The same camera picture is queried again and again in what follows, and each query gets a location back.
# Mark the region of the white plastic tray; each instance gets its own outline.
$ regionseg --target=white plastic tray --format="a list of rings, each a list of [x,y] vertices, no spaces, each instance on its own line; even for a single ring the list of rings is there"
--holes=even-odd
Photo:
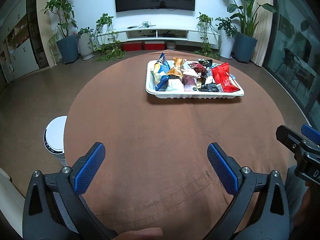
[[[240,88],[239,91],[233,93],[224,93],[224,92],[200,92],[200,91],[185,91],[183,93],[178,92],[166,92],[166,91],[156,91],[155,89],[155,81],[153,76],[151,75],[151,71],[153,71],[154,65],[157,61],[151,60],[148,62],[147,66],[147,77],[146,77],[146,91],[155,95],[158,98],[234,98],[234,97],[242,97],[244,95],[243,89],[240,85],[235,81],[235,83]],[[173,60],[168,60],[169,65],[173,64]]]

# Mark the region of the red snack bag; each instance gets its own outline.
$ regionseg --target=red snack bag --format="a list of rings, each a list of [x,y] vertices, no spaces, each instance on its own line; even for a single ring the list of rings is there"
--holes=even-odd
[[[207,71],[205,67],[200,63],[192,62],[189,64],[189,66],[193,68],[197,73],[202,73]]]
[[[223,92],[232,93],[239,91],[240,88],[238,88],[238,86],[226,70],[227,68],[229,70],[229,64],[228,66],[226,66],[225,64],[211,69],[214,81],[216,82],[218,87],[219,85],[221,85]]]
[[[224,69],[227,73],[230,73],[230,72],[229,72],[229,63],[228,63],[228,62],[219,65],[219,67],[223,67],[223,69]]]

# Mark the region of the blue snack bag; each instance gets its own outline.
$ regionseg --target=blue snack bag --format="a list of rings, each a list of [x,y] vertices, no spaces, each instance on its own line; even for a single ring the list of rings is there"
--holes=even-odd
[[[164,53],[161,53],[161,56],[158,59],[158,61],[155,63],[155,66],[153,69],[155,85],[160,83],[161,77],[163,75],[166,75],[169,70],[170,70],[169,63],[166,61]]]
[[[156,91],[159,91],[163,87],[163,91],[167,88],[167,81],[169,79],[169,76],[163,75],[160,79],[160,82],[156,85]]]

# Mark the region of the curtain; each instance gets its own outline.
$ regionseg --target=curtain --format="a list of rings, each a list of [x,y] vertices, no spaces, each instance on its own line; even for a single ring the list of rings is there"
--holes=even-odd
[[[273,5],[273,0],[256,0],[256,8],[257,3],[269,3]],[[271,12],[263,9],[262,7],[258,10],[257,22],[259,22],[259,24],[257,25],[255,35],[253,36],[258,40],[258,42],[251,59],[258,66],[262,66],[266,55],[271,32],[272,16],[273,14]]]

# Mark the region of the brown tablecloth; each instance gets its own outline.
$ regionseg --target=brown tablecloth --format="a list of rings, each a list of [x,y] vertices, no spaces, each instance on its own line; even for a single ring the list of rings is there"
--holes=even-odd
[[[243,97],[147,94],[147,63],[160,53],[116,63],[85,85],[68,113],[65,155],[71,166],[94,142],[105,145],[106,158],[84,198],[109,228],[121,233],[155,226],[164,239],[202,239],[232,199],[207,159],[207,146],[218,142],[240,166],[277,169],[285,179],[289,151],[275,136],[284,120],[263,88],[233,67]],[[168,60],[198,59],[165,53]]]

